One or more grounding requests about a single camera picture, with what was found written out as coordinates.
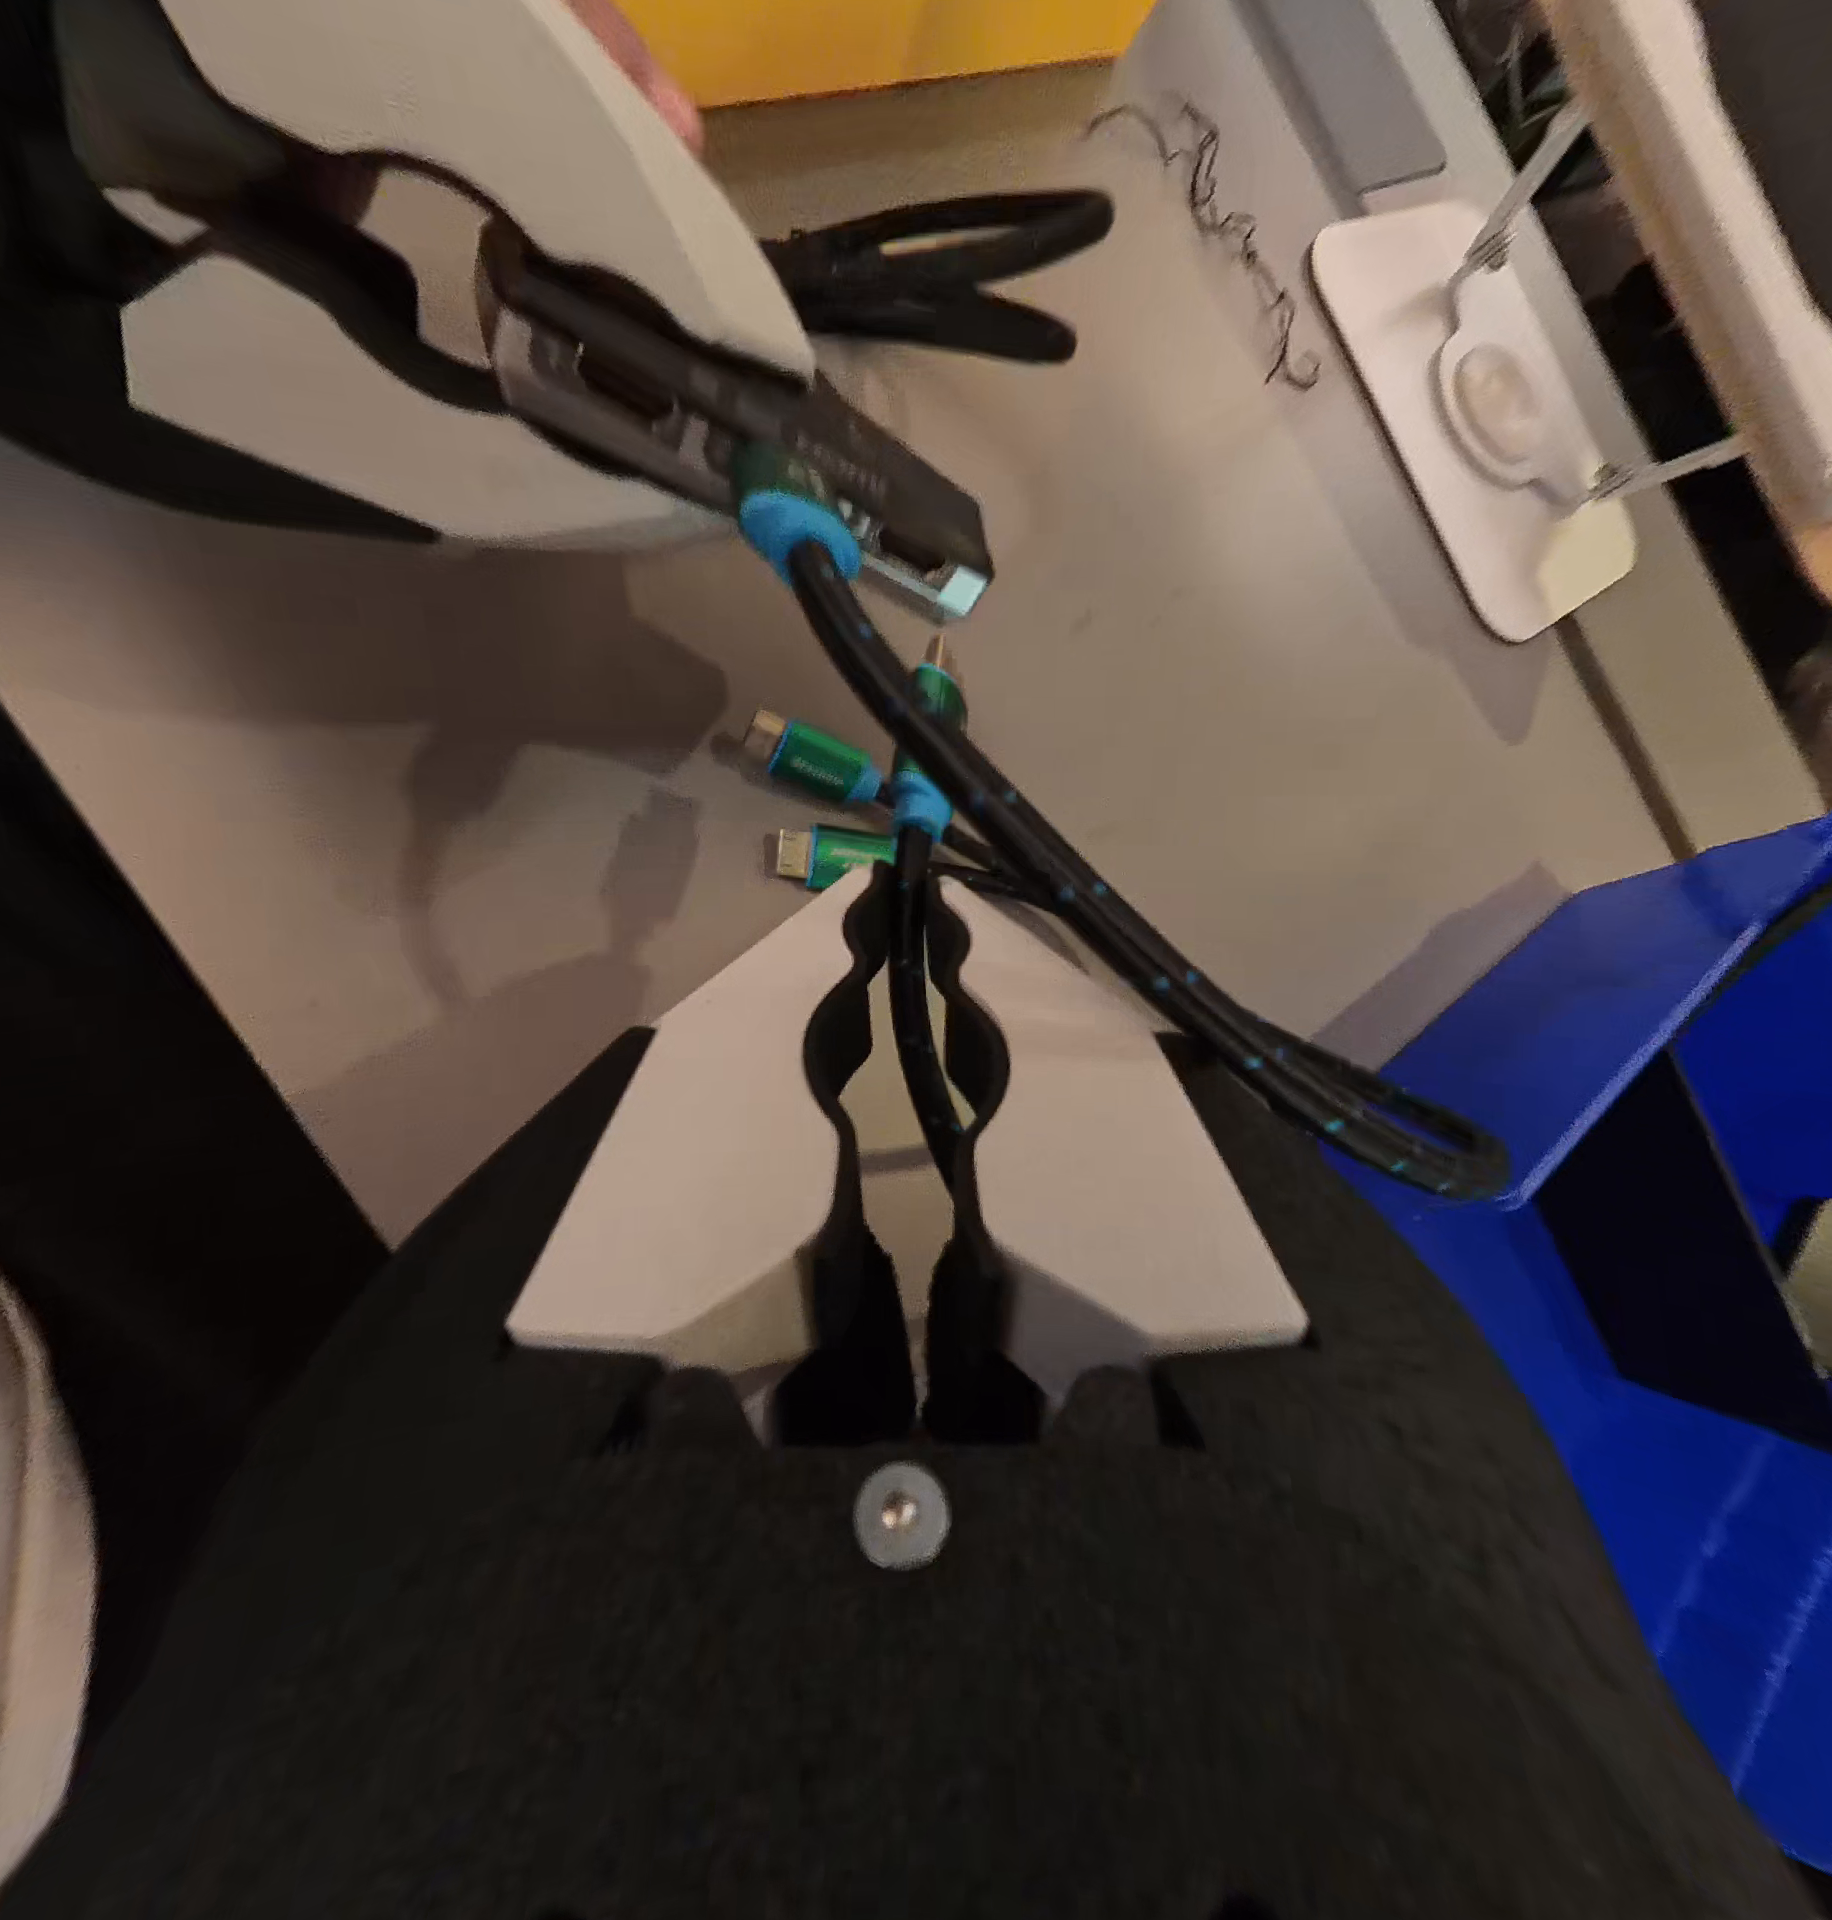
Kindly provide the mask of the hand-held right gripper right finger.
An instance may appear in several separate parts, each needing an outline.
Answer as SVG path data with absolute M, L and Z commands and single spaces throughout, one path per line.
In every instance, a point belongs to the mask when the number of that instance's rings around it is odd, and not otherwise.
M 1032 1435 L 1096 1368 L 1286 1350 L 1308 1314 L 1155 1030 L 1011 914 L 940 918 L 967 1113 L 940 1257 L 940 1431 Z

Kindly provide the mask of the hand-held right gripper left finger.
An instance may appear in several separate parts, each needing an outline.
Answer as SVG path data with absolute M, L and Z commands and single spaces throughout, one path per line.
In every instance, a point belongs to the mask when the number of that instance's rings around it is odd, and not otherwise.
M 851 975 L 857 895 L 816 895 L 653 1028 L 505 1317 L 543 1353 L 723 1375 L 758 1434 L 811 1346 L 809 1259 L 849 1124 L 813 1011 Z

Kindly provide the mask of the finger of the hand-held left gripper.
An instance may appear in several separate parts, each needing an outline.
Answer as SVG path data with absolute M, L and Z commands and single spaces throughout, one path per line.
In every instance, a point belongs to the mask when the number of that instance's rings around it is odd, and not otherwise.
M 618 287 L 719 357 L 808 382 L 761 244 L 569 4 L 91 6 L 91 180 L 228 234 L 316 241 L 311 184 L 402 165 L 571 285 Z
M 228 254 L 130 299 L 120 352 L 142 413 L 438 539 L 640 555 L 714 538 L 704 509 L 415 391 L 315 302 Z

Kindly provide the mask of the yellow plastic bin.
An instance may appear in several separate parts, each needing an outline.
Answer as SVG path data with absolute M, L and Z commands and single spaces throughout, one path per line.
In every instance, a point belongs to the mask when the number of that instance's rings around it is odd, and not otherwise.
M 704 109 L 1114 59 L 1151 1 L 624 1 Z

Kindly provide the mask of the black hdmi switch with cable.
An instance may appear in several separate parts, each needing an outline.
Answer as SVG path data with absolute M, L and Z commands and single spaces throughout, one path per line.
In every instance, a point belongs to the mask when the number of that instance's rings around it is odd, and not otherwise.
M 1094 188 L 962 195 L 761 238 L 809 336 L 908 345 L 1029 366 L 1069 361 L 1062 319 L 992 294 L 1087 253 L 1114 225 Z M 993 562 L 976 499 L 842 396 L 689 336 L 648 294 L 543 258 L 505 221 L 478 264 L 507 408 L 587 466 L 735 523 L 782 565 L 801 509 L 834 518 L 837 552 L 914 610 L 958 619 Z

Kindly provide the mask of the blue plastic bin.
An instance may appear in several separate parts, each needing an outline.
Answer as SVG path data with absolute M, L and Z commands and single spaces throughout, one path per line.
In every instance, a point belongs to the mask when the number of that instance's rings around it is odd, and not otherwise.
M 1503 1140 L 1495 1200 L 1349 1179 L 1528 1395 L 1738 1798 L 1832 1875 L 1832 1457 L 1622 1380 L 1534 1211 L 1663 1049 L 1784 1288 L 1832 1197 L 1832 814 L 1564 900 L 1389 1058 L 1386 1078 Z

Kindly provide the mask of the person's left hand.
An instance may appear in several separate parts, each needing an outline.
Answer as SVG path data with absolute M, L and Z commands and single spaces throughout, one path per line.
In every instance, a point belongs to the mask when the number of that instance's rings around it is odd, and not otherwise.
M 617 67 L 628 73 L 632 83 L 638 86 L 640 94 L 674 137 L 689 151 L 701 154 L 704 145 L 704 126 L 698 107 L 653 51 L 640 43 L 640 37 L 624 33 L 617 39 L 612 58 Z

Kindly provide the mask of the black bin divider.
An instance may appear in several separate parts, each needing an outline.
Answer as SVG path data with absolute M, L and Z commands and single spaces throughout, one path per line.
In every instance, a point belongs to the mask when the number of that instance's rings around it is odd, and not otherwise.
M 1534 1211 L 1622 1380 L 1832 1457 L 1832 1388 L 1671 1049 L 1574 1140 Z

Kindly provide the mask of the person's black trousers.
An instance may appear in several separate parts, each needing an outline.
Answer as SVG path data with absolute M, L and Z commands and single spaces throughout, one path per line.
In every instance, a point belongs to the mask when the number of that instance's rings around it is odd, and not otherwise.
M 82 1752 L 386 1245 L 0 702 L 0 1276 L 87 1477 Z

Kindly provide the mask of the person's white shirt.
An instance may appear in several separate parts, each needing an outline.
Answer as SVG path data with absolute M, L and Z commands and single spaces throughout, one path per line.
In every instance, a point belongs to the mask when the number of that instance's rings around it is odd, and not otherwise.
M 0 1276 L 0 1887 L 54 1821 L 87 1711 L 98 1553 L 44 1343 Z

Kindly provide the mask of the white panel stand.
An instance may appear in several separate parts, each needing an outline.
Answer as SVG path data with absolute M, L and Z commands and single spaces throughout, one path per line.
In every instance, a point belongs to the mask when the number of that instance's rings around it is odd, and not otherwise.
M 1323 315 L 1491 636 L 1522 643 L 1634 564 L 1626 504 L 1743 463 L 1832 602 L 1832 4 L 1544 4 L 1566 100 L 1491 210 L 1326 225 Z M 1513 266 L 1534 193 L 1592 137 L 1723 413 L 1616 460 Z

